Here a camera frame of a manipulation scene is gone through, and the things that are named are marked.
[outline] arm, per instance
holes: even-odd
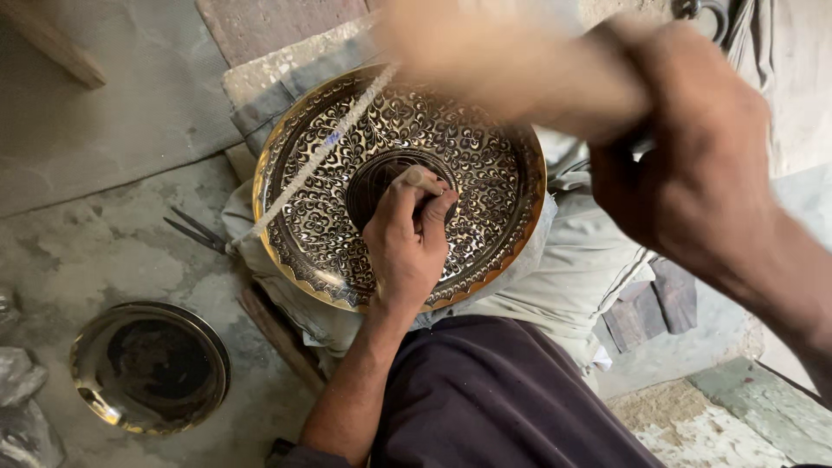
[[[618,226],[759,316],[832,401],[832,257],[771,196],[769,109],[716,46],[679,22],[656,30],[618,17],[606,28],[626,49],[622,66],[606,36],[564,42],[506,15],[461,17],[441,0],[389,3],[381,36],[405,72],[598,145],[593,191]],[[431,33],[415,33],[424,24]],[[648,113],[654,152],[634,162],[607,145]]]
[[[432,172],[425,174],[436,181]],[[439,182],[444,194],[427,201],[415,222],[414,209],[427,194],[400,179],[390,185],[364,229],[379,282],[376,295],[300,436],[302,446],[343,456],[353,466],[366,464],[393,358],[439,281],[448,255],[444,218],[456,192]]]
[[[770,193],[765,100],[687,26],[628,46],[653,90],[656,150],[634,162],[593,148],[598,204],[763,320],[832,401],[832,256]]]

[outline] finger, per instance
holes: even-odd
[[[389,219],[390,222],[401,227],[407,227],[404,230],[406,234],[413,235],[414,211],[416,210],[416,201],[424,193],[423,190],[408,185],[407,183],[398,181],[390,184],[384,194],[388,200]]]
[[[615,147],[590,147],[592,195],[605,212],[615,219],[625,216],[626,207],[637,207],[638,164],[629,151]]]
[[[422,238],[425,247],[433,249],[447,248],[445,238],[445,215],[448,209],[459,198],[453,190],[446,190],[441,197],[436,197],[422,210]]]

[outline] leg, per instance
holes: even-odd
[[[585,147],[578,149],[586,153]],[[539,267],[462,312],[535,323],[581,368],[592,362],[598,348],[592,334],[598,316],[652,257],[595,203],[587,170],[564,173],[552,165],[554,185],[570,190],[557,197],[558,212]]]

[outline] blurred hand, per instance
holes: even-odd
[[[436,174],[421,170],[428,180],[437,181]],[[381,311],[412,321],[439,281],[448,256],[445,214],[458,194],[445,181],[438,184],[444,193],[434,197],[397,177],[364,228],[378,280],[372,304],[376,307],[371,305],[370,313]],[[421,215],[414,219],[415,209],[422,205]]]
[[[699,276],[769,248],[784,213],[769,189],[765,100],[684,24],[627,45],[653,94],[656,150],[634,162],[593,147],[598,204],[635,241]]]

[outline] concrete floor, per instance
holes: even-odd
[[[22,321],[0,345],[23,346],[49,370],[37,402],[63,440],[64,468],[262,466],[278,436],[296,439],[313,396],[238,305],[235,263],[162,221],[179,207],[215,231],[237,186],[224,157],[0,220],[0,283],[20,296]],[[108,426],[75,391],[67,366],[82,325],[109,306],[168,301],[203,317],[232,360],[217,412],[173,436]]]

